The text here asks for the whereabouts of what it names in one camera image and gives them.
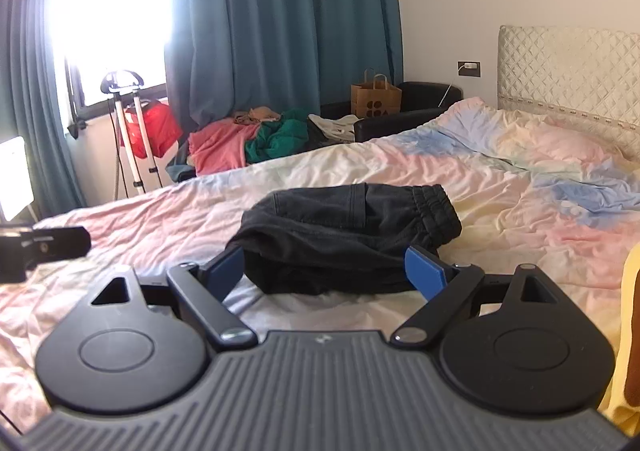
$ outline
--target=brown paper bag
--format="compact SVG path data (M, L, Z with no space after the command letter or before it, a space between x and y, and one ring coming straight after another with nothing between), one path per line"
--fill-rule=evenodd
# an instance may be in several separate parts
M402 91L389 84L384 74L376 74L373 81L367 79L368 69L364 73L364 83L351 85L351 113L361 119L382 117L400 111Z

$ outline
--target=green clothing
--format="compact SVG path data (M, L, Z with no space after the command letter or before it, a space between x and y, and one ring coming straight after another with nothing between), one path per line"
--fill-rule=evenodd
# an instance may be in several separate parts
M280 115L279 121L262 123L255 139L244 143L247 163L287 157L302 150L309 139L307 116L304 110L289 110Z

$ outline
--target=pastel duvet cover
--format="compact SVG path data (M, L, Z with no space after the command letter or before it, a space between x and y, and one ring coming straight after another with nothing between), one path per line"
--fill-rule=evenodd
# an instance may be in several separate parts
M177 263L204 262L224 248L245 209L292 187L442 184L463 224L462 236L441 248L442 259L493 273L536 263L617 347L623 264L640 240L638 171L612 146L476 98L397 136L48 219L41 226L83 225L93 249L76 261L40 266L26 284L0 288L1 408L24 429L46 414L33 373L36 349L97 277L122 265L162 277ZM266 297L246 278L226 300L262 336L276 328L377 328L388 335L423 302L416 292Z

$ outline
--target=black pants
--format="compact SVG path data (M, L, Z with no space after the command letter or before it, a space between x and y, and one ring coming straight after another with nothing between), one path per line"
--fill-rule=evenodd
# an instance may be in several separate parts
M271 193L229 245L244 248L246 275L265 293L377 294L412 290L410 245L435 252L461 230L441 186L355 184Z

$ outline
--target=red bag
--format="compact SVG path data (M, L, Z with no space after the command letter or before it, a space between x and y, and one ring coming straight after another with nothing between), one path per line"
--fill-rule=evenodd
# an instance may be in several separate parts
M160 101L153 101L142 108L142 116L145 120L146 134L149 137L151 152L154 157L162 158L175 141L182 136L182 129L178 126L171 108ZM127 108L124 113L129 141L133 154L138 158L146 158L145 144L142 142L140 125L135 108Z

